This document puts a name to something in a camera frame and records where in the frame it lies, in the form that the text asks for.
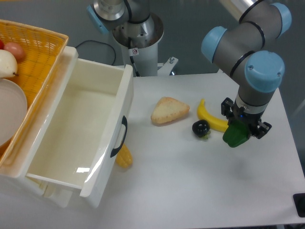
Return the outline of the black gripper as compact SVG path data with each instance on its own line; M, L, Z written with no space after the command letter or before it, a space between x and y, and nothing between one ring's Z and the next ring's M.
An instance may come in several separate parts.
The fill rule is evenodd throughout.
M244 108L234 105L234 102L228 97L221 103L221 114L228 118L228 125L234 121L245 124L250 131L249 137L261 139L272 128L271 124L261 122L263 112L257 114L246 113Z

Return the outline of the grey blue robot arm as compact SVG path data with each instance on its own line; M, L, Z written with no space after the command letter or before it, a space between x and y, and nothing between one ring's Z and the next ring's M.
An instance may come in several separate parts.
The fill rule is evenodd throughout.
M262 121L285 64L264 47L282 36L292 24L290 10L264 0L223 0L221 4L238 21L235 29L211 29L201 45L203 55L239 86L234 100L226 98L221 113L228 121L223 140L232 147L250 137L265 136L271 125Z

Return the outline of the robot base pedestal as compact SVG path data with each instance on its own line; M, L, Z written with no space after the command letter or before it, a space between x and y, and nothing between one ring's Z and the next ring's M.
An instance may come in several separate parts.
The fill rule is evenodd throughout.
M148 0L95 0L87 13L100 33L112 34L124 65L133 67L134 76L157 75L164 26L151 12Z

